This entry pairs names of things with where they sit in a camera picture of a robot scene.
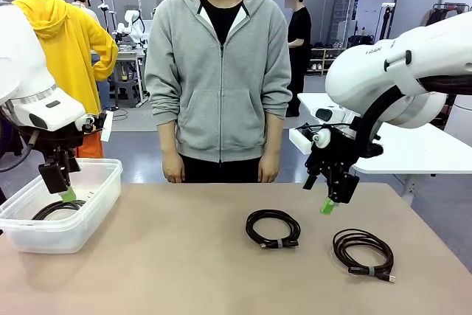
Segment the orange trousers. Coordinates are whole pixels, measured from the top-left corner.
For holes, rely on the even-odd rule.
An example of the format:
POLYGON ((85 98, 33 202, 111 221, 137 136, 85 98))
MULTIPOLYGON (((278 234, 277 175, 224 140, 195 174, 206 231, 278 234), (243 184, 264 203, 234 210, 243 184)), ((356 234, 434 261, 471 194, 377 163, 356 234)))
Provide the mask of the orange trousers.
POLYGON ((83 143, 75 149, 76 157, 89 159, 102 159, 103 145, 101 141, 101 133, 93 133, 83 137, 83 143))

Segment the person's left hand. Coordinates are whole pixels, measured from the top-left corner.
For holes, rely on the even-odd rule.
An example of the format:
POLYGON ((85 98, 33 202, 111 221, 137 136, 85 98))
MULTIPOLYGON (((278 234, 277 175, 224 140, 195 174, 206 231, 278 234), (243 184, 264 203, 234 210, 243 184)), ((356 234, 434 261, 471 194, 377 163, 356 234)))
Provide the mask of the person's left hand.
POLYGON ((276 180, 280 168, 280 154, 266 152, 263 154, 258 165, 259 183, 272 183, 276 180))

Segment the person's left forearm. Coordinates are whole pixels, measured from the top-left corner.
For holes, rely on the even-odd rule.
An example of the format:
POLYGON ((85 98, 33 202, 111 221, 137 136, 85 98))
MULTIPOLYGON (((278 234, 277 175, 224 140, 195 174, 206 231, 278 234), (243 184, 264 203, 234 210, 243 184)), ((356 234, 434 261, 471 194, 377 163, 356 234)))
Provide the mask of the person's left forearm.
POLYGON ((265 114, 265 154, 278 156, 282 145, 284 120, 276 115, 265 114))

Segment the person's right forearm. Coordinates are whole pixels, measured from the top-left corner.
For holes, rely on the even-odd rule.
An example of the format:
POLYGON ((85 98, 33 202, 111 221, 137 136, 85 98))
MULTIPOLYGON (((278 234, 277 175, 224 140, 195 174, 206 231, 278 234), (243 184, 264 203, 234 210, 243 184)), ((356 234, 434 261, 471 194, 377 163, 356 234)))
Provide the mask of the person's right forearm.
POLYGON ((160 149, 164 156, 177 156, 176 122, 171 121, 157 126, 160 149))

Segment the clothes rack with garments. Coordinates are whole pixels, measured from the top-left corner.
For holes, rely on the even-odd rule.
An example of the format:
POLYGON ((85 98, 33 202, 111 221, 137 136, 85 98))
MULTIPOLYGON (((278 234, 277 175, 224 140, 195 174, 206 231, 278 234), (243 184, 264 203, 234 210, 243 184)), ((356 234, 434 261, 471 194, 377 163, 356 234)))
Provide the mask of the clothes rack with garments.
POLYGON ((435 24, 447 18, 466 13, 472 9, 472 6, 466 3, 439 3, 435 4, 423 18, 422 25, 428 26, 435 24))

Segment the black tripod pole white top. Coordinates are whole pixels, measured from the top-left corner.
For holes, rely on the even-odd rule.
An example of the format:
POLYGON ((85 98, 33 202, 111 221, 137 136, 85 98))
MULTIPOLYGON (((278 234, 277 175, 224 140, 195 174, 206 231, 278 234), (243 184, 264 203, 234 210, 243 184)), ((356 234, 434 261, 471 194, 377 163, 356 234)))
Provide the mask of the black tripod pole white top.
POLYGON ((387 27, 389 25, 389 20, 390 20, 390 17, 392 15, 392 11, 395 8, 395 3, 394 2, 390 2, 390 3, 384 2, 381 5, 381 7, 384 8, 384 14, 383 14, 383 23, 382 23, 381 33, 379 35, 379 39, 383 40, 383 39, 385 39, 387 27))

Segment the yellow hoodie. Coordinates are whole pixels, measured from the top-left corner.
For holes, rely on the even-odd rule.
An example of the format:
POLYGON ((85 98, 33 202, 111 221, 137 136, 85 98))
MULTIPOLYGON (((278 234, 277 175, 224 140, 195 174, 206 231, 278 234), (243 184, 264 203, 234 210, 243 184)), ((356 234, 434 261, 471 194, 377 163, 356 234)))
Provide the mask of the yellow hoodie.
POLYGON ((118 47, 90 15, 64 0, 15 0, 27 17, 58 87, 82 103, 88 114, 101 111, 97 81, 107 79, 118 47))

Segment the dark grey step stool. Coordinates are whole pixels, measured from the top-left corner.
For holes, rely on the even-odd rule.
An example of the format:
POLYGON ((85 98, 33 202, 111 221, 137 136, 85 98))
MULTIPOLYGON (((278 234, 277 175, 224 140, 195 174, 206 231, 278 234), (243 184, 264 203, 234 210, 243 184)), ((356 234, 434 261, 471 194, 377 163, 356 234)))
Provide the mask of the dark grey step stool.
POLYGON ((135 80, 119 80, 114 83, 115 103, 118 108, 134 108, 140 102, 135 80))

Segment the white side table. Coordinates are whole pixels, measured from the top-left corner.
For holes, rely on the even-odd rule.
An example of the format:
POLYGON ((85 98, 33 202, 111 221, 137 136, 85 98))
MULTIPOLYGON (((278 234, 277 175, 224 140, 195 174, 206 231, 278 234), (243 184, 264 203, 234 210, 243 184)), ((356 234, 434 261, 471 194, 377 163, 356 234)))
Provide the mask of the white side table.
MULTIPOLYGON (((300 94, 299 99, 314 121, 297 129, 305 134, 307 128, 315 125, 345 124, 341 130, 355 140, 358 114, 334 103, 325 93, 300 94)), ((362 153, 356 145, 355 148, 358 159, 349 174, 404 175, 402 197, 407 202, 412 202, 415 182, 421 176, 472 175, 472 147, 431 124, 401 128, 377 122, 367 151, 362 153)))

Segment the person's right hand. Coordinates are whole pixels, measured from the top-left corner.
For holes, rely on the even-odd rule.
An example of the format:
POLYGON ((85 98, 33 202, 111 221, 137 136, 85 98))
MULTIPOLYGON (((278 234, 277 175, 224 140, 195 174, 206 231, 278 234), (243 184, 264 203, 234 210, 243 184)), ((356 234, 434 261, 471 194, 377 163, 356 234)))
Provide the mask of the person's right hand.
POLYGON ((175 151, 163 153, 162 171, 170 183, 180 184, 185 181, 184 163, 181 156, 175 151))

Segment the person in grey hoodie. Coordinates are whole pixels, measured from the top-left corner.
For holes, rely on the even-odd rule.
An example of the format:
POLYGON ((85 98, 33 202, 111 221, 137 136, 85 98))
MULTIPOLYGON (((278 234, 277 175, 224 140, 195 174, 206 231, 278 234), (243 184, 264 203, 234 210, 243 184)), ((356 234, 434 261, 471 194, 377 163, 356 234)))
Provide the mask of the person in grey hoodie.
POLYGON ((288 26, 273 0, 164 0, 145 84, 156 125, 176 122, 183 183, 259 183, 266 113, 285 119, 288 26))

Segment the clear plastic storage container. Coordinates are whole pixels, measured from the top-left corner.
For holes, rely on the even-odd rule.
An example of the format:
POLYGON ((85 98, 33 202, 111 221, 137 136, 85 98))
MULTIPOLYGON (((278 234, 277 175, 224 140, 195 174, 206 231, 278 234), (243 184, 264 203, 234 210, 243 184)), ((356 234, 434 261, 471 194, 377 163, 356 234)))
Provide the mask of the clear plastic storage container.
POLYGON ((69 175, 78 210, 58 210, 43 220, 33 218, 60 201, 35 177, 0 205, 0 229, 20 252, 70 254, 79 251, 103 222, 121 193, 122 163, 117 159, 78 159, 80 171, 69 175))

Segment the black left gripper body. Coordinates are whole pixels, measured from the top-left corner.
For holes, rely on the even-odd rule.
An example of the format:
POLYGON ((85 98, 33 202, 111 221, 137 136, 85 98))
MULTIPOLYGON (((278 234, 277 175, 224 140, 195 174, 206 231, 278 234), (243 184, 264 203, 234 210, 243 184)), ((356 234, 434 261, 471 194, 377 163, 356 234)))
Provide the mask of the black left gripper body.
POLYGON ((44 163, 38 166, 40 173, 51 170, 53 166, 64 168, 68 158, 74 155, 73 150, 83 143, 83 133, 75 126, 65 126, 56 131, 19 126, 17 131, 25 142, 34 133, 38 134, 32 149, 43 155, 44 163))

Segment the wooden shoe rack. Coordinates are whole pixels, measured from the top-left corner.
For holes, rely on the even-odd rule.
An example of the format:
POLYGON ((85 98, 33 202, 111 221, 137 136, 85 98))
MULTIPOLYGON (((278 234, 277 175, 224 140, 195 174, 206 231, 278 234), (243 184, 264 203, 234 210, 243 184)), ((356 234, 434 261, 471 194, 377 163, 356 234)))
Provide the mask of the wooden shoe rack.
POLYGON ((326 75, 333 61, 345 48, 315 48, 311 49, 311 57, 307 75, 326 75))

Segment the background robot work table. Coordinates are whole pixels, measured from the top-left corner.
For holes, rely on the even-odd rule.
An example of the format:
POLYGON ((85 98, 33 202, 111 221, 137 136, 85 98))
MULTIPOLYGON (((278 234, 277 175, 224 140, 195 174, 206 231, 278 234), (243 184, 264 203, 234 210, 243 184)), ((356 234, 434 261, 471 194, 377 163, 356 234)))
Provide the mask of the background robot work table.
POLYGON ((114 95, 114 83, 119 80, 135 80, 139 89, 140 102, 134 108, 143 106, 149 99, 144 82, 146 50, 142 48, 120 50, 113 71, 111 93, 114 95))

